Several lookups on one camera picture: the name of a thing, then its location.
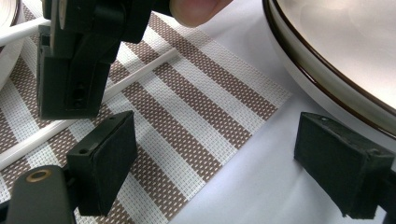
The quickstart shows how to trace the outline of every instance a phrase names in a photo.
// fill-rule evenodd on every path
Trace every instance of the striped fabric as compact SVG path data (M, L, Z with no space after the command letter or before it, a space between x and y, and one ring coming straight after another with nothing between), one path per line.
M42 16L40 0L24 0L26 20ZM0 151L49 124L37 117L37 36L26 38L21 57L0 91ZM197 29L153 14L144 41L122 43L108 85L170 48L180 53L101 108L79 120L0 173L0 201L10 198L22 173L65 164L65 153L107 116L134 111L138 159L108 217L78 223L167 223L246 143L290 94Z

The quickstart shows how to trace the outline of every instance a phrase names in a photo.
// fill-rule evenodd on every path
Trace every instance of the brown stripe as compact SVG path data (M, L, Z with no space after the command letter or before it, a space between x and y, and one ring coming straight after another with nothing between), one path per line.
M97 217L97 223L99 224L107 224L107 223L128 223L134 224L132 219L129 217L128 213L122 207L122 204L119 200L113 203L110 212L108 213L107 217Z
M14 133L8 125L6 117L3 111L0 109L0 153L3 153L7 149L18 144L18 140L15 138Z
M23 12L24 12L26 21L32 21L32 20L35 19L35 15L33 15L32 12L30 12L30 10L25 5L23 5ZM37 45L37 43L38 43L38 35L31 35L30 38Z
M116 60L111 64L111 70L108 76L114 83L117 83L123 78L128 77L130 74L131 73L128 72L118 60Z
M21 57L18 58L10 77L38 127L44 128L50 124L49 120L40 120L38 118L35 77Z
M143 61L150 63L160 55L147 43L127 46ZM174 93L192 107L200 116L210 123L234 147L240 148L251 136L242 125L195 88L186 78L169 63L153 71Z
M248 106L261 118L269 119L276 111L274 105L271 105L245 83L204 55L198 48L155 14L152 14L149 26L176 48L180 54L216 81L222 88L235 96L244 105Z
M141 146L138 146L137 152L138 157L131 173L170 220L187 199Z
M204 181L209 180L221 167L221 164L139 83L134 83L123 93Z
M17 139L14 136L11 128L9 127L6 118L3 112L0 110L0 153L3 153L10 147L18 144ZM6 169L1 171L1 175L4 178L8 190L11 190L14 181L23 173L30 169L30 165L25 158L22 158L11 165L9 165Z
M92 124L96 127L98 126L104 119L113 116L113 112L107 107L107 105L102 105L99 110L99 114L95 119L91 119Z
M23 5L23 13L25 15L25 20L26 21L32 21L35 19L35 15L29 10L29 8L26 5Z

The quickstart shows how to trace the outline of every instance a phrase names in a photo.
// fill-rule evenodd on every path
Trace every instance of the screw hole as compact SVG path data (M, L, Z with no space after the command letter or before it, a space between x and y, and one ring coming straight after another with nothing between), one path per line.
M89 150L87 148L83 148L78 153L82 155L82 154L86 154L87 152L89 152Z
M372 148L372 149L370 149L370 150L369 150L369 152L371 152L371 153L375 154L376 156L379 156L379 155L381 155L381 151L380 151L380 150L378 150L378 149L376 149L376 148Z
M84 99L85 91L84 89L76 89L73 91L73 99L82 100Z
M73 103L73 106L74 106L75 108L81 107L81 106L82 106L81 101L75 101L75 102Z
M50 37L48 35L41 36L41 45L42 46L49 46L50 45Z
M49 177L50 174L51 174L50 170L39 170L28 175L26 177L26 181L30 183L35 183Z

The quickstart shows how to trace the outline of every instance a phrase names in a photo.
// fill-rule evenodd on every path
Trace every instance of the white stripe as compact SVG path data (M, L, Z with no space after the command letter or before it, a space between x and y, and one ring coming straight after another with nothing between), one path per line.
M3 175L0 174L0 203L3 203L11 198Z
M79 119L76 123L72 124L69 127L69 131L73 135L73 137L79 142L94 128L95 126L90 120Z
M25 61L29 70L36 77L36 67L37 67L37 45L30 37L26 37L23 48L21 51L21 56Z
M171 46L151 28L146 30L149 38L145 41L158 53L162 53ZM241 103L232 94L224 90L217 82L208 77L189 60L180 56L182 60L172 60L169 62L184 78L186 78L199 91L205 94L211 101L218 105L222 110L229 114L234 120L241 124L250 133L255 133L265 120L260 118L246 105Z
M11 81L8 81L0 91L0 99L2 99L0 108L18 142L39 130L29 109ZM25 158L32 168L44 164L59 165L55 154L47 143L26 155Z
M43 16L43 8L40 0L23 0L23 4L36 18Z
M77 224L94 224L96 223L96 220L94 217L82 217L79 212L78 209L75 210L75 216L76 216L76 223Z
M123 42L121 42L120 44L120 49L117 55L117 59L119 60L119 62L122 63L122 65L124 65L124 67L127 67L129 71L132 72L142 67L142 63L137 58L137 56L132 54L131 51Z
M155 163L190 200L205 184L205 181L181 158L172 146L149 124L149 122L128 102L124 95L118 94L107 102L113 113L134 111L136 140Z
M131 174L126 177L118 198L134 223L164 224L168 222L157 204L151 200Z
M161 14L156 15L174 28L203 54L248 85L272 105L280 107L291 96L289 92L264 74L261 74L257 69L236 57L216 41L211 40L204 32L198 29L184 27L173 18Z

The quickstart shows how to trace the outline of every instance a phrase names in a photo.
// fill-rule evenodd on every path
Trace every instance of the white bowl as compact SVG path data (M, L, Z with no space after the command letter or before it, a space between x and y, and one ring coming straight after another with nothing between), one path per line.
M0 0L0 29L24 22L21 0ZM21 54L23 39L0 47L0 90L7 82L18 57Z
M296 82L351 129L396 151L396 3L263 0Z

